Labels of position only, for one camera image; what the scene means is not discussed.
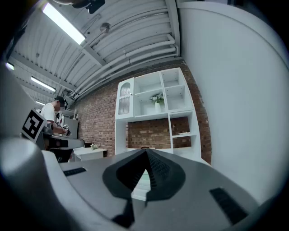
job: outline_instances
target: desk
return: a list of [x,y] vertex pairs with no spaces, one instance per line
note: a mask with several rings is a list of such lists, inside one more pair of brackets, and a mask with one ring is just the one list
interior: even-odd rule
[[103,153],[107,152],[106,149],[97,148],[92,150],[91,148],[74,148],[75,161],[88,161],[93,159],[103,158]]

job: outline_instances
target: white t-shirt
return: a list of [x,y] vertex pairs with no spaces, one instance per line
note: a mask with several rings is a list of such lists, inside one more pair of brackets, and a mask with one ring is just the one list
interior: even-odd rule
[[46,120],[52,120],[55,122],[55,112],[54,106],[51,103],[43,106],[40,115],[42,115]]

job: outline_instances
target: potted plant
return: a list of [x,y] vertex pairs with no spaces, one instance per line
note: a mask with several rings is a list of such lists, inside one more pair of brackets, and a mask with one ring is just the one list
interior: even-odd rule
[[90,147],[91,147],[91,149],[92,149],[92,150],[95,150],[95,149],[97,149],[97,148],[98,148],[98,146],[97,146],[96,144],[91,144],[91,146],[90,146]]
[[154,103],[154,108],[156,113],[161,113],[160,103],[164,102],[163,94],[159,93],[151,97],[151,101]]

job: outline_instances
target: ceiling light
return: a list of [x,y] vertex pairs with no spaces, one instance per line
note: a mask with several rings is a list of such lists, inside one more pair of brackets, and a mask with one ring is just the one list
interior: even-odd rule
[[38,83],[38,84],[40,84],[41,86],[44,86],[45,88],[47,88],[47,89],[49,89],[49,90],[55,92],[55,88],[52,88],[52,87],[48,86],[47,84],[39,81],[38,79],[35,79],[34,77],[31,77],[31,80],[34,81],[34,82],[36,82],[36,83]]
[[81,44],[85,40],[85,37],[74,26],[72,26],[72,24],[52,5],[47,3],[42,11],[78,44]]
[[35,101],[35,102],[36,102],[36,103],[39,103],[39,104],[41,104],[41,105],[43,105],[43,106],[45,105],[44,103],[41,103],[41,102],[38,102],[38,101]]
[[11,63],[6,63],[5,66],[11,70],[14,70],[14,65],[12,65]]

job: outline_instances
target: white shelving unit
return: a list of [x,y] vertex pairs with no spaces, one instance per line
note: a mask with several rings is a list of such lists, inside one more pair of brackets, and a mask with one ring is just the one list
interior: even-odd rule
[[[159,93],[163,93],[164,104],[161,104],[161,112],[156,113],[150,98]],[[179,117],[188,118],[190,132],[172,135],[171,119]],[[168,118],[171,148],[160,150],[206,163],[201,159],[200,132],[194,103],[180,68],[158,71],[119,83],[115,114],[116,154],[134,150],[126,148],[127,122],[161,118]],[[188,136],[191,138],[191,147],[173,148],[173,139]]]

